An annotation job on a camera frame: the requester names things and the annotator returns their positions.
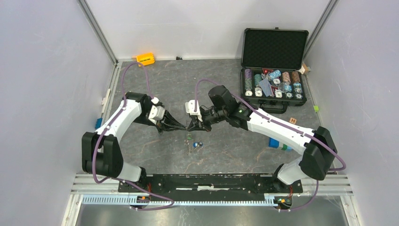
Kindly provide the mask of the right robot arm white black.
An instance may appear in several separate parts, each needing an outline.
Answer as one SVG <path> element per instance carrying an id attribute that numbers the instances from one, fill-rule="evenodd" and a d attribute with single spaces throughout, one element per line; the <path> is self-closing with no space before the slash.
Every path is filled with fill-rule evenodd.
<path id="1" fill-rule="evenodd" d="M 310 129 L 281 120 L 243 100 L 237 101 L 224 85 L 213 87 L 208 96 L 213 103 L 210 108 L 201 108 L 196 100 L 185 103 L 185 110 L 192 120 L 188 131 L 209 132 L 213 124 L 226 121 L 235 128 L 275 139 L 300 155 L 275 171 L 271 180 L 275 191 L 284 192 L 305 177 L 324 180 L 332 171 L 337 150 L 328 129 L 322 126 Z"/>

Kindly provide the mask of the key with blue tag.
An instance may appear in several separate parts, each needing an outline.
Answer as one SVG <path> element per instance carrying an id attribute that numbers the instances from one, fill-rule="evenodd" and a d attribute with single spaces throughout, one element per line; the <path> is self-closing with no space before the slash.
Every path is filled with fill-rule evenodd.
<path id="1" fill-rule="evenodd" d="M 192 146 L 193 146 L 193 148 L 195 149 L 195 148 L 199 148 L 199 147 L 202 147 L 204 144 L 203 144 L 203 142 L 201 142 L 201 141 L 199 141 L 199 142 L 194 142 L 193 144 L 192 144 Z"/>

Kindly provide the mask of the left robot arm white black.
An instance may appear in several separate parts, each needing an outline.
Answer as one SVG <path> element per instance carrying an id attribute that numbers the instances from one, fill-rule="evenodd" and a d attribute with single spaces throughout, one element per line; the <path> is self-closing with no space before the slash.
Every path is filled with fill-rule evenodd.
<path id="1" fill-rule="evenodd" d="M 120 141 L 132 123 L 155 127 L 159 133 L 186 130 L 157 99 L 128 92 L 118 109 L 103 126 L 82 136 L 82 169 L 86 173 L 130 181 L 137 192 L 148 186 L 143 167 L 124 161 Z"/>

